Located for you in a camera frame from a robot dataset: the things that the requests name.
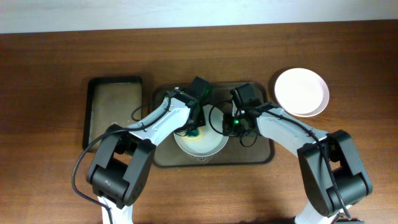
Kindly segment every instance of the white bowl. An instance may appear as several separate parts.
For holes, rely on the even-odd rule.
[[[315,72],[292,68],[282,73],[275,83],[275,97],[286,112],[311,117],[321,113],[329,103],[329,89]]]
[[[192,156],[206,157],[216,154],[228,141],[227,136],[218,134],[209,125],[208,118],[211,107],[213,106],[206,105],[203,107],[206,125],[198,128],[200,134],[197,137],[190,138],[187,136],[179,136],[174,133],[174,138],[178,146]],[[211,112],[211,124],[216,130],[223,130],[223,115],[223,112],[218,108],[214,108]]]

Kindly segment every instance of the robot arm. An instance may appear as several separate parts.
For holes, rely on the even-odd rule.
[[[196,78],[184,91],[168,92],[162,104],[141,121],[122,128],[110,126],[99,145],[86,180],[103,207],[104,223],[132,223],[132,205],[145,187],[155,148],[172,132],[195,129],[205,124],[202,103],[210,91],[208,82]],[[127,165],[113,157],[127,154]]]
[[[331,223],[338,212],[344,209],[348,213],[350,205],[372,192],[368,173],[348,133],[317,130],[289,116],[279,105],[262,105],[248,84],[231,90],[231,97],[234,108],[242,112],[235,118],[237,127],[224,123],[224,130],[235,135],[260,134],[298,157],[310,203],[296,217],[296,224]],[[332,171],[329,160],[340,162],[340,167]]]

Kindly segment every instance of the wire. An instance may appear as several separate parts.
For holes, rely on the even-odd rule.
[[[73,190],[74,190],[79,196],[81,196],[82,198],[84,198],[84,199],[86,199],[86,200],[88,200],[88,201],[91,201],[91,202],[95,203],[96,205],[100,205],[100,206],[104,207],[104,208],[106,209],[107,213],[108,213],[109,223],[110,223],[110,224],[113,224],[111,208],[110,208],[109,206],[107,206],[107,205],[105,205],[105,204],[103,204],[103,203],[101,203],[101,202],[99,202],[99,201],[97,201],[97,200],[95,200],[95,199],[93,199],[93,198],[91,198],[91,197],[89,197],[89,196],[83,194],[83,193],[80,192],[80,191],[77,189],[77,187],[76,187],[76,182],[75,182],[75,179],[76,179],[76,172],[77,172],[77,169],[78,169],[78,167],[79,167],[79,165],[80,165],[80,162],[83,160],[83,158],[84,158],[84,156],[87,154],[87,152],[90,151],[90,149],[91,149],[98,141],[103,140],[104,138],[106,138],[106,137],[108,137],[108,136],[110,136],[110,135],[112,135],[112,134],[116,134],[116,133],[125,133],[125,132],[129,132],[129,131],[142,131],[142,130],[145,130],[146,128],[152,126],[154,123],[158,122],[158,120],[160,120],[160,119],[169,111],[169,109],[170,109],[171,97],[169,97],[169,95],[167,95],[167,98],[169,99],[169,103],[168,103],[168,105],[166,106],[166,108],[164,109],[164,112],[163,112],[159,117],[157,117],[156,119],[154,119],[152,122],[150,122],[150,123],[147,124],[147,125],[142,125],[142,127],[140,127],[140,128],[122,128],[122,129],[119,129],[119,130],[116,130],[116,131],[111,131],[111,132],[108,132],[108,133],[104,133],[104,134],[98,136],[96,139],[94,139],[92,142],[89,143],[89,145],[86,147],[86,149],[80,154],[79,159],[76,161],[76,164],[75,164],[75,166],[74,166],[74,168],[73,168],[73,171],[72,171],[72,188],[73,188]]]
[[[191,129],[189,129],[188,131],[185,131],[185,134],[184,134],[184,135],[179,134],[179,133],[184,132],[184,131],[179,131],[179,132],[174,131],[174,134],[176,134],[176,135],[178,135],[178,136],[180,136],[180,137],[185,137],[185,136],[188,135],[188,133],[189,133],[190,131],[191,131]]]
[[[345,214],[344,213],[337,213],[336,217],[331,221],[330,224],[335,224],[337,221],[341,218],[344,218]]]
[[[351,220],[352,217],[349,214],[349,211],[348,211],[348,209],[346,208],[346,206],[344,204],[344,201],[343,201],[343,198],[341,197],[340,191],[338,190],[337,183],[336,183],[336,180],[335,180],[335,176],[333,175],[333,171],[332,171],[330,163],[329,163],[329,157],[326,154],[325,150],[323,149],[319,139],[312,133],[312,131],[308,130],[305,126],[303,126],[302,124],[298,123],[297,121],[294,121],[294,120],[289,119],[289,118],[285,118],[283,115],[277,115],[277,114],[275,114],[273,112],[270,112],[270,111],[267,111],[267,110],[264,110],[264,109],[261,109],[261,108],[244,108],[244,109],[263,111],[263,112],[271,114],[271,115],[273,115],[273,116],[275,116],[275,117],[277,117],[279,119],[283,119],[285,121],[291,122],[291,123],[297,125],[298,127],[300,127],[301,129],[303,129],[309,136],[311,136],[314,139],[314,141],[316,142],[316,144],[317,144],[317,146],[318,146],[318,148],[319,148],[319,150],[321,152],[323,160],[325,161],[326,168],[328,169],[330,180],[331,180],[331,183],[333,184],[333,188],[334,188],[334,190],[336,192],[336,195],[337,195],[338,201],[340,203],[340,206],[344,210],[344,213],[347,216],[347,219]]]
[[[139,111],[141,108],[144,108],[144,107],[147,107],[147,106],[156,105],[156,104],[161,103],[161,102],[163,102],[163,100],[153,101],[152,103],[148,103],[148,104],[146,104],[146,105],[141,105],[141,106],[137,107],[134,111],[132,111],[132,113],[131,113],[131,119],[132,119],[133,121],[136,121],[136,122],[140,121],[141,119],[136,119],[136,118],[134,118],[134,114],[137,113],[137,111]]]
[[[215,129],[215,127],[214,127],[213,124],[211,123],[211,112],[213,112],[213,109],[216,108],[218,105],[220,105],[220,104],[222,104],[222,103],[231,103],[231,102],[232,102],[232,100],[224,100],[224,101],[220,101],[220,102],[216,103],[215,105],[213,105],[213,106],[211,107],[210,111],[209,111],[209,124],[210,124],[210,127],[211,127],[215,132],[217,132],[218,134],[222,134],[222,135],[224,135],[224,136],[233,136],[233,137],[236,137],[235,135],[227,135],[228,133],[222,133],[222,132],[218,131],[217,129]]]
[[[258,133],[256,133],[256,137],[254,138],[254,141],[253,141],[253,143],[250,146],[246,146],[246,145],[243,144],[243,141],[242,141],[243,135],[240,135],[239,142],[241,143],[241,145],[243,147],[252,147],[254,145],[254,143],[256,143],[258,137],[259,137],[259,135],[258,135]]]

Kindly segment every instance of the wooden table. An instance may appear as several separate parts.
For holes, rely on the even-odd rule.
[[[141,74],[159,86],[253,80],[288,67],[319,73],[326,110],[302,118],[349,132],[374,192],[350,209],[367,223],[398,220],[398,21],[0,35],[0,223],[101,223],[71,188],[93,77]],[[91,193],[85,174],[78,187]],[[265,166],[158,169],[134,204],[136,223],[239,223],[293,217],[307,201],[298,160],[276,144]]]

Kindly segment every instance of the rectangular tray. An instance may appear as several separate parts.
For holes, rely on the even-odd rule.
[[[133,124],[130,114],[142,104],[142,80],[138,76],[101,77],[88,82],[83,149],[112,124]],[[141,111],[136,114],[141,118]],[[95,144],[91,151],[98,148]]]

